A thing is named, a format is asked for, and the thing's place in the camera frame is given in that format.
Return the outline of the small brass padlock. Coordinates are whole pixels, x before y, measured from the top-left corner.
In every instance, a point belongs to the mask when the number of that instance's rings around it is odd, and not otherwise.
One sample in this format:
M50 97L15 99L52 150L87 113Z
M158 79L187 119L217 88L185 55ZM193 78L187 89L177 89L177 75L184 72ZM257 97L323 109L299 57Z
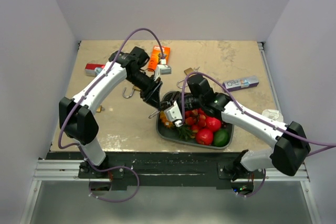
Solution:
M96 112L97 113L101 113L102 111L104 111L105 110L105 108L103 107L103 106L99 106L97 109L96 109Z
M148 118L149 118L149 119L152 119L152 118L154 118L155 116L157 116L159 113L160 113L160 110L155 110L154 112L152 112L152 113L148 116Z

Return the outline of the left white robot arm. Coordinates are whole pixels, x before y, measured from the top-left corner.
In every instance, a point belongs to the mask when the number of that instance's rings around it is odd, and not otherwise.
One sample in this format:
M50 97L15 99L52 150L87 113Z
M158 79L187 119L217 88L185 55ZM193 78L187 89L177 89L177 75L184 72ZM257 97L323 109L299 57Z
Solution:
M160 75L169 70L165 60L159 61L152 76L147 76L142 67L150 60L139 47L130 53L114 52L103 70L78 94L59 102L60 134L73 139L91 161L90 171L97 178L108 174L109 165L104 162L106 154L97 139L98 123L94 117L97 108L110 92L124 80L140 89L141 99L148 105L160 109Z

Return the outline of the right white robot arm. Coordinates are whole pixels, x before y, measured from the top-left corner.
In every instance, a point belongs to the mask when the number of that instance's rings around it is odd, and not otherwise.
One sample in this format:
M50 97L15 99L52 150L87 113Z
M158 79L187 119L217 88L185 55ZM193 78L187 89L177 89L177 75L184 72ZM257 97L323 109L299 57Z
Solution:
M225 167L233 179L246 178L255 170L268 168L287 176L296 174L311 150L300 124L277 122L244 107L229 95L215 92L201 74L189 77L187 85L189 93L175 91L161 101L161 111L175 126L182 126L185 110L201 108L206 115L240 127L269 146L261 151L242 151Z

